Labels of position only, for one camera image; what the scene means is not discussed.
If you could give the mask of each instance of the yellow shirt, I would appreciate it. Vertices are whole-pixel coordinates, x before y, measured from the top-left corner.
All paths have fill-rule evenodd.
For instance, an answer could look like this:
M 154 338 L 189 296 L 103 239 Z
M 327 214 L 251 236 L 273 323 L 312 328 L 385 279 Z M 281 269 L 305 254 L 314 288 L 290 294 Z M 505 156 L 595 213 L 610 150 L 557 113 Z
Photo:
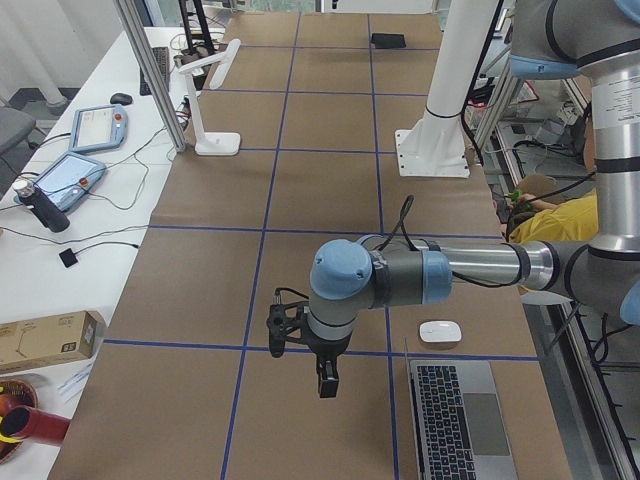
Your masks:
M 598 202 L 595 189 L 581 198 L 561 203 L 554 210 L 543 210 L 520 224 L 509 236 L 510 242 L 533 240 L 590 240 L 598 233 Z

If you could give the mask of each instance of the keyboard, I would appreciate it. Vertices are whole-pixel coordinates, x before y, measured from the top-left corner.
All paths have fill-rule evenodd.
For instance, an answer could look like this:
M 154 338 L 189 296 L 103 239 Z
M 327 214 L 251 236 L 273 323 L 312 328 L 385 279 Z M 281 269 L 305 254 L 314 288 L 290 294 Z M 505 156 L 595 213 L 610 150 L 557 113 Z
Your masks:
M 169 48 L 168 47 L 153 47 L 151 49 L 153 51 L 153 57 L 156 60 L 156 65 L 158 65 L 158 69 L 160 70 L 160 74 L 164 78 L 165 85 L 167 87 L 167 91 L 169 90 L 169 79 L 171 76 L 171 68 L 170 68 L 170 59 L 169 59 Z M 151 95 L 151 89 L 149 88 L 149 84 L 144 78 L 144 73 L 142 73 L 142 69 L 140 69 L 140 95 Z
M 471 442 L 456 367 L 418 367 L 429 472 L 434 480 L 476 480 Z

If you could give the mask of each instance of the laptop keyboard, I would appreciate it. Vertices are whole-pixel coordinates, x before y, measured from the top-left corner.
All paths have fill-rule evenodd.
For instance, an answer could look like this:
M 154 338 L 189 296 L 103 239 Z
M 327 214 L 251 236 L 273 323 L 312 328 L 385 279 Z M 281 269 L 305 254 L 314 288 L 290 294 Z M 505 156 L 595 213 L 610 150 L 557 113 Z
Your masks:
M 418 367 L 429 472 L 433 480 L 476 480 L 456 367 Z

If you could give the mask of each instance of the red cup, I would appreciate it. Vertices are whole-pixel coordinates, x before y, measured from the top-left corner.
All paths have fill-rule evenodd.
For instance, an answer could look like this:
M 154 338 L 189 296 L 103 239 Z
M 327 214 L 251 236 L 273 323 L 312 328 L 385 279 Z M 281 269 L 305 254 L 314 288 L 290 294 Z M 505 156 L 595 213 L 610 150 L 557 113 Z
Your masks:
M 33 407 L 11 409 L 0 422 L 0 435 L 47 445 L 62 445 L 70 420 Z

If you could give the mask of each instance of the laptop trackpad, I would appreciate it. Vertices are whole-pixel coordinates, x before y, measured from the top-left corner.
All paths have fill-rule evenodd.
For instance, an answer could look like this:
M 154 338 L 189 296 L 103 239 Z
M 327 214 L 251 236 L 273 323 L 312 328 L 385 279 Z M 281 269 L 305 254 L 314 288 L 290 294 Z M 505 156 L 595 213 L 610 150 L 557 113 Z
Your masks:
M 474 456 L 510 456 L 495 394 L 464 393 L 463 396 Z

